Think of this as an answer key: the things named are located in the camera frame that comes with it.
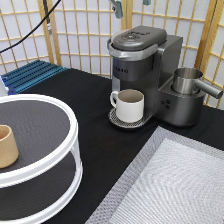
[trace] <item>coffee machine drip tray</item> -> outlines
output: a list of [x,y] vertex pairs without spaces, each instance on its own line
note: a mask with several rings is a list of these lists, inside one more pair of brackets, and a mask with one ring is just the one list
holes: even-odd
[[121,121],[120,119],[118,119],[118,117],[116,116],[116,109],[113,108],[110,110],[109,114],[109,120],[110,122],[116,126],[117,128],[121,128],[121,129],[124,129],[124,130],[135,130],[135,129],[138,129],[138,128],[141,128],[142,126],[144,126],[149,120],[150,118],[152,117],[151,114],[149,113],[144,113],[144,116],[141,120],[139,121],[136,121],[134,123],[126,123],[126,122],[123,122]]

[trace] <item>black table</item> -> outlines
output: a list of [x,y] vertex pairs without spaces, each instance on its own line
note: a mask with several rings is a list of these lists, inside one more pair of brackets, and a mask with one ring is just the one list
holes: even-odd
[[224,111],[206,106],[191,128],[179,129],[152,119],[134,132],[116,129],[108,120],[111,86],[109,79],[70,69],[23,92],[64,101],[73,109],[80,128],[83,179],[71,202],[48,224],[85,223],[158,126],[224,150]]

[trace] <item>cable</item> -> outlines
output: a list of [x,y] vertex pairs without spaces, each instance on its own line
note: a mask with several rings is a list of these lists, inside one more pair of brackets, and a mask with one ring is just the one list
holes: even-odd
[[61,0],[58,0],[57,2],[56,2],[56,4],[53,6],[53,8],[47,13],[47,15],[41,20],[41,22],[33,29],[33,30],[31,30],[25,37],[23,37],[20,41],[18,41],[17,43],[15,43],[15,44],[13,44],[12,46],[10,46],[10,47],[7,47],[7,48],[5,48],[4,50],[1,50],[0,51],[0,54],[1,53],[3,53],[3,52],[5,52],[5,51],[7,51],[7,50],[9,50],[9,49],[11,49],[11,48],[13,48],[13,47],[15,47],[15,46],[17,46],[17,45],[19,45],[20,43],[22,43],[28,36],[30,36],[30,34],[32,34],[35,30],[37,30],[41,25],[42,25],[42,23],[45,21],[45,19],[54,11],[54,9],[57,7],[57,5],[60,3],[60,1]]

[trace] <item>coffee mug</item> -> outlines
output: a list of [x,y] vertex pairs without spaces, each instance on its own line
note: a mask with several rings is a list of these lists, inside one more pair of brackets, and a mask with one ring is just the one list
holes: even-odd
[[116,108],[117,117],[126,123],[139,121],[144,114],[144,95],[133,89],[113,91],[110,102]]
[[0,168],[5,168],[16,161],[19,152],[12,129],[0,125]]

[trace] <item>paper cup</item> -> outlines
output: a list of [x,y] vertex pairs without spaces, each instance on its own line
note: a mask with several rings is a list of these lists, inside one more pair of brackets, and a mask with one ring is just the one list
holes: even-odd
[[10,166],[19,156],[12,129],[0,125],[0,168]]

